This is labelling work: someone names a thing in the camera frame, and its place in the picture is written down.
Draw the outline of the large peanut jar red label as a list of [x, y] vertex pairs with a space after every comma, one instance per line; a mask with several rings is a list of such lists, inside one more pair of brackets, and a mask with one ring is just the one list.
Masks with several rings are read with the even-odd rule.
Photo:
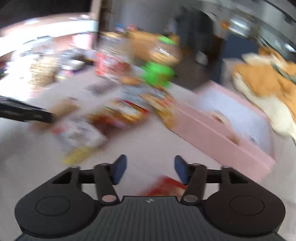
[[95, 73], [118, 81], [130, 71], [130, 54], [126, 37], [116, 32], [103, 32], [97, 43]]

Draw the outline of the orange cream blanket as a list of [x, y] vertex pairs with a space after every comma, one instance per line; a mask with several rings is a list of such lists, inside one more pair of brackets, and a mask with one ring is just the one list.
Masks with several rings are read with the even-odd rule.
[[295, 139], [295, 63], [267, 47], [242, 59], [232, 68], [234, 87], [268, 116], [276, 133]]

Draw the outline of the pink cardboard box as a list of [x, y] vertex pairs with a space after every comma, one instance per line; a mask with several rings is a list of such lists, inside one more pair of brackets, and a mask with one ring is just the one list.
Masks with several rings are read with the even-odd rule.
[[221, 165], [259, 182], [276, 164], [268, 117], [250, 102], [209, 81], [177, 101], [171, 130]]

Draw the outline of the green gumball candy dispenser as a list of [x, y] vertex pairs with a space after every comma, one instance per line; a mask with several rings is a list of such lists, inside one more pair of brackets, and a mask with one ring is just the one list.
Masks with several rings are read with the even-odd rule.
[[180, 48], [170, 38], [158, 36], [148, 56], [149, 60], [143, 66], [143, 80], [153, 87], [168, 87], [175, 76], [174, 67], [180, 63]]

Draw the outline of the red chicken snack pouch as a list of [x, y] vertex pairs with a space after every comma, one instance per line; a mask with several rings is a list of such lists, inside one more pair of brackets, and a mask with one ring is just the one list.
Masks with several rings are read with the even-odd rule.
[[140, 192], [139, 196], [175, 196], [180, 200], [186, 186], [168, 176], [161, 176], [151, 186]]

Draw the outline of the yellow snack packet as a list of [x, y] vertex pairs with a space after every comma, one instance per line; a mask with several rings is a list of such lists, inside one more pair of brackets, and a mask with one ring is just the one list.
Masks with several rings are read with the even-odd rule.
[[148, 92], [141, 94], [140, 97], [154, 108], [168, 129], [172, 129], [176, 125], [176, 101], [166, 89], [151, 88]]

